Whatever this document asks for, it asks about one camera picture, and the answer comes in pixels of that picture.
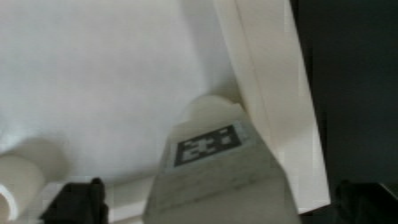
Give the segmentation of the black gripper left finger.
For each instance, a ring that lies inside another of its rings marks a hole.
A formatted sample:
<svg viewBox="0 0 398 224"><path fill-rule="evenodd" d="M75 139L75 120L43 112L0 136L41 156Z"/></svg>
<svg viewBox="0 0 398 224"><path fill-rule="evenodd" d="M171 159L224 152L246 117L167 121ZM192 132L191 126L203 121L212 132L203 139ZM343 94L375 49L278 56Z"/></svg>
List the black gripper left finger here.
<svg viewBox="0 0 398 224"><path fill-rule="evenodd" d="M43 224L109 224L105 184L100 178L89 183L68 183L40 216Z"/></svg>

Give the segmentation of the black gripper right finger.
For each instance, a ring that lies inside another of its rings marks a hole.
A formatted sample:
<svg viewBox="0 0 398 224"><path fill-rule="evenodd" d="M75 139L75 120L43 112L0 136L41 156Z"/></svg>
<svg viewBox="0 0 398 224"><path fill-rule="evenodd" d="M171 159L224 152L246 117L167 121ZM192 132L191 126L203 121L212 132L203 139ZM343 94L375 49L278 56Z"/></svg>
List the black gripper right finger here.
<svg viewBox="0 0 398 224"><path fill-rule="evenodd" d="M336 211L338 224L398 224L398 200L379 183L340 183Z"/></svg>

